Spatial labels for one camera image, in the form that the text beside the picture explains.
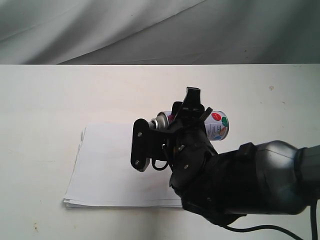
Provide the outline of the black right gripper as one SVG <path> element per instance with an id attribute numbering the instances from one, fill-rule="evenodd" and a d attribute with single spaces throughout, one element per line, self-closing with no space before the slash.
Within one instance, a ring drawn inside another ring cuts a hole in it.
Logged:
<path id="1" fill-rule="evenodd" d="M 162 170 L 170 168 L 172 175 L 203 174 L 207 161 L 217 154 L 208 138 L 206 121 L 201 118 L 204 112 L 201 90 L 188 86 L 183 102 L 172 105 L 172 122 L 162 129 L 167 134 Z"/>

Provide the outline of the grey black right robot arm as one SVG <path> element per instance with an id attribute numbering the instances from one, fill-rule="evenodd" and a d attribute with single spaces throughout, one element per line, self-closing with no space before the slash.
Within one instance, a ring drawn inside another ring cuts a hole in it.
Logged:
<path id="1" fill-rule="evenodd" d="M 200 94 L 188 87 L 172 107 L 169 185 L 184 210 L 227 226 L 248 214 L 297 215 L 320 198 L 319 146 L 273 140 L 217 153 L 204 126 L 212 110 L 201 104 Z"/>

